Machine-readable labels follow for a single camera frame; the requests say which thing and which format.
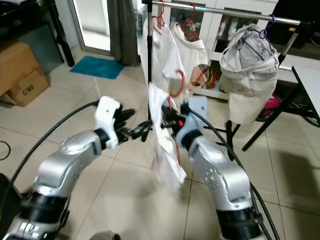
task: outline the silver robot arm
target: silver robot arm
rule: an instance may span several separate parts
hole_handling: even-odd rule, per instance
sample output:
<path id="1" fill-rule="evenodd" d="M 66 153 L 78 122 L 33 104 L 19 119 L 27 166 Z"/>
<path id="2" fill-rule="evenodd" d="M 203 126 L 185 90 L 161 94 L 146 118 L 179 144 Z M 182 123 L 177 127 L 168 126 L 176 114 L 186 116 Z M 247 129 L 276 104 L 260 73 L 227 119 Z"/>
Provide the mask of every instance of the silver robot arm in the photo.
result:
<path id="1" fill-rule="evenodd" d="M 232 163 L 228 155 L 215 143 L 204 136 L 204 123 L 194 114 L 186 111 L 190 108 L 207 118 L 207 98 L 190 97 L 181 106 L 183 119 L 171 122 L 183 122 L 182 127 L 172 128 L 176 143 L 187 149 L 195 171 L 207 184 L 221 227 L 224 239 L 265 240 L 259 227 L 259 216 L 253 208 L 250 181 L 246 172 Z"/>
<path id="2" fill-rule="evenodd" d="M 85 131 L 65 140 L 40 166 L 32 192 L 4 237 L 52 240 L 67 220 L 67 202 L 82 171 L 102 151 L 101 137 Z"/>
<path id="3" fill-rule="evenodd" d="M 133 109 L 122 111 L 119 102 L 103 96 L 94 116 L 97 129 L 68 138 L 40 165 L 31 193 L 21 202 L 21 211 L 13 219 L 4 240 L 55 239 L 68 218 L 69 198 L 80 174 L 102 150 L 113 149 L 119 142 L 128 140 L 122 132 L 116 133 L 115 127 L 120 126 L 120 130 L 133 139 L 142 135 L 145 125 L 135 130 L 124 128 L 125 120 L 133 114 Z"/>

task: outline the curtain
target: curtain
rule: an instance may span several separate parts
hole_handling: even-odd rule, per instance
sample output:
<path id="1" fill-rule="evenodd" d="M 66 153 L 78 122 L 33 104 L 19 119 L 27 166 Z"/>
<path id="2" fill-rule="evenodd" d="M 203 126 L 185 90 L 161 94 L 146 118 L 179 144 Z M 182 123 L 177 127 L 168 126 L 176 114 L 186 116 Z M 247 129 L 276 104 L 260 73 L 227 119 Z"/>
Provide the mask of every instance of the curtain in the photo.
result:
<path id="1" fill-rule="evenodd" d="M 138 66 L 137 32 L 132 0 L 107 0 L 110 53 L 126 66 Z"/>

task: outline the clothing rack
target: clothing rack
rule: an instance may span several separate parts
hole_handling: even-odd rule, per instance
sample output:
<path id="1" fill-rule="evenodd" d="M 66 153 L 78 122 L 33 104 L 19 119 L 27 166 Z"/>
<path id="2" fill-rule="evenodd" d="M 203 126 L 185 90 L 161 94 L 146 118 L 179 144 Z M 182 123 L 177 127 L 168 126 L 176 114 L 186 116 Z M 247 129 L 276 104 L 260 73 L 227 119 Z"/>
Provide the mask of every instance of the clothing rack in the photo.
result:
<path id="1" fill-rule="evenodd" d="M 243 11 L 236 11 L 236 10 L 225 10 L 225 9 L 218 9 L 218 8 L 210 8 L 210 7 L 201 7 L 201 6 L 192 6 L 187 5 L 183 3 L 173 3 L 173 2 L 162 2 L 160 0 L 142 0 L 143 4 L 147 5 L 147 12 L 148 12 L 148 36 L 147 36 L 147 49 L 148 49 L 148 83 L 152 82 L 152 43 L 153 43 L 153 20 L 152 20 L 152 7 L 153 5 L 165 5 L 169 8 L 177 8 L 177 9 L 184 9 L 184 10 L 195 10 L 199 12 L 206 12 L 206 13 L 212 13 L 212 14 L 223 14 L 227 16 L 232 17 L 240 17 L 240 18 L 247 18 L 247 19 L 256 19 L 256 20 L 265 20 L 269 22 L 275 22 L 275 23 L 281 23 L 281 24 L 288 24 L 288 25 L 294 25 L 296 26 L 294 32 L 292 33 L 292 36 L 280 55 L 278 56 L 279 59 L 279 65 L 285 60 L 286 55 L 291 48 L 292 44 L 296 40 L 299 30 L 301 27 L 310 27 L 312 25 L 311 22 L 306 21 L 300 21 L 295 19 L 288 19 L 288 18 L 282 18 L 282 17 L 276 17 L 276 16 L 270 16 L 270 15 L 262 15 L 262 14 L 256 14 L 256 13 L 250 13 L 250 12 L 243 12 Z M 148 120 L 151 120 L 151 115 L 148 107 Z M 226 133 L 226 141 L 228 145 L 233 148 L 233 137 L 238 131 L 240 124 L 237 124 L 234 130 L 232 130 L 232 122 L 228 120 L 225 124 L 226 129 L 217 129 L 220 132 Z M 148 137 L 148 132 L 146 132 L 141 140 L 145 142 Z M 233 160 L 234 158 L 231 156 L 231 154 L 228 152 L 230 160 Z"/>

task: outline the hanging shirt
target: hanging shirt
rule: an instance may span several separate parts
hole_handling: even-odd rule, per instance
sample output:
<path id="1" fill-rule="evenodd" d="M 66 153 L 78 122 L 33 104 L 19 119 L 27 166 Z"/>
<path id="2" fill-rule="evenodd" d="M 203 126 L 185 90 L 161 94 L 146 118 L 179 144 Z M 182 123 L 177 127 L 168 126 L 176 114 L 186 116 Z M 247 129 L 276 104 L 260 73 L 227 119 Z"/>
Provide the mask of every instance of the hanging shirt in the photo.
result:
<path id="1" fill-rule="evenodd" d="M 170 133 L 167 128 L 161 128 L 163 122 L 162 106 L 168 106 L 169 95 L 150 83 L 148 88 L 149 109 L 152 119 L 152 133 L 155 139 L 152 170 L 156 172 L 160 182 L 170 191 L 178 191 L 187 177 L 179 166 Z"/>
<path id="2" fill-rule="evenodd" d="M 202 40 L 197 41 L 187 41 L 185 39 L 185 33 L 181 30 L 178 23 L 175 23 L 171 28 L 171 33 L 176 42 L 179 55 L 185 69 L 186 81 L 188 82 L 188 89 L 193 90 L 196 87 L 189 82 L 190 80 L 199 79 L 199 74 L 201 74 L 204 69 L 203 65 L 208 65 L 208 54 L 205 45 Z M 207 79 L 200 78 L 200 85 L 204 85 Z"/>
<path id="3" fill-rule="evenodd" d="M 182 77 L 177 71 L 182 71 L 184 75 L 185 69 L 181 62 L 176 41 L 172 36 L 169 27 L 164 26 L 159 29 L 156 23 L 153 23 L 152 33 L 152 83 L 158 88 L 169 93 L 169 85 L 176 82 L 174 85 L 181 86 Z M 143 35 L 140 46 L 140 57 L 144 78 L 148 86 L 148 19 L 143 25 Z"/>

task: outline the doormat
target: doormat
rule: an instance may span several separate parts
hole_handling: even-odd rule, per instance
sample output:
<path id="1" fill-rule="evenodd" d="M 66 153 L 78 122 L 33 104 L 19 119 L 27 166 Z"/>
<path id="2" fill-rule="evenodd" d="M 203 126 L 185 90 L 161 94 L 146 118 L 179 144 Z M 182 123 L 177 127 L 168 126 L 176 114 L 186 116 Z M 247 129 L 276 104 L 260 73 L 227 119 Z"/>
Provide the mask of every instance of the doormat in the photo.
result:
<path id="1" fill-rule="evenodd" d="M 113 60 L 85 56 L 70 72 L 115 80 L 124 67 Z"/>

